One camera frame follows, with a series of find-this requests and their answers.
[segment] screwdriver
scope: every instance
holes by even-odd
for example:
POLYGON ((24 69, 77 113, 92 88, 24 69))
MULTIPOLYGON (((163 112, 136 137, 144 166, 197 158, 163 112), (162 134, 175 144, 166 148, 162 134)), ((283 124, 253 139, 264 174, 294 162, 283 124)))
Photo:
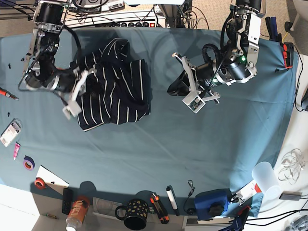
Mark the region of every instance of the screwdriver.
POLYGON ((8 92, 6 92, 4 90, 0 90, 0 95, 4 95, 4 96, 6 96, 8 98, 11 98, 11 99, 14 99, 14 100, 19 100, 17 97, 12 96, 10 93, 8 93, 8 92))

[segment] tape roll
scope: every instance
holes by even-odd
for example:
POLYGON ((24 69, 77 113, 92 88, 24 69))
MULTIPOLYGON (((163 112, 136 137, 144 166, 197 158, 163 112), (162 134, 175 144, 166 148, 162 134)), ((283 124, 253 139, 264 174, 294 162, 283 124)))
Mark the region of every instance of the tape roll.
POLYGON ((45 184, 45 181, 40 178, 40 177, 37 177, 34 181, 34 185, 35 187, 37 187, 38 189, 45 189, 46 188, 46 184, 45 184))
POLYGON ((24 158, 25 169, 32 171, 34 169, 34 166, 35 166, 35 164, 34 164, 33 159, 29 156, 25 156, 25 158, 24 158))

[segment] black and white striped fabric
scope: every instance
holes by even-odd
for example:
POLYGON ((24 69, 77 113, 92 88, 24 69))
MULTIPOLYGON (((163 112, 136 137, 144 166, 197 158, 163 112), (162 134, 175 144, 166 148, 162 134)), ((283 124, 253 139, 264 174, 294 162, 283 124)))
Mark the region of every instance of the black and white striped fabric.
POLYGON ((84 131, 108 123, 137 122, 149 115, 145 62, 125 62, 128 52, 129 42, 115 38, 81 62, 80 70, 96 69, 87 78, 86 93, 77 98, 82 109, 78 122, 84 131))

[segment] pink tube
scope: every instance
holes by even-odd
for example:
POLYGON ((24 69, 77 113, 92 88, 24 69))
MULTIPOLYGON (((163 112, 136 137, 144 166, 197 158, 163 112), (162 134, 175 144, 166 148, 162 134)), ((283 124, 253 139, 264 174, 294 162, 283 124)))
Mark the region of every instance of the pink tube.
POLYGON ((18 152, 19 152, 19 149, 20 149, 21 145, 19 143, 16 142, 15 144, 15 150, 14 150, 14 160, 16 159, 17 155, 18 155, 18 152))

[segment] black polka dot mug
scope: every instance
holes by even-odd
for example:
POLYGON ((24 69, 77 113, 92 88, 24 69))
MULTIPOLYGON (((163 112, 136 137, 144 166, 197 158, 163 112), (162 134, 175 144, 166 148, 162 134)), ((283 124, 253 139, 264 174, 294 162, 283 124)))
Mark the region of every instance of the black polka dot mug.
POLYGON ((127 206, 120 205, 115 209, 115 216, 124 221, 124 225, 130 230, 143 230, 148 218, 148 204, 141 199, 130 200, 127 206), (124 209, 124 217, 118 215, 118 210, 124 209))

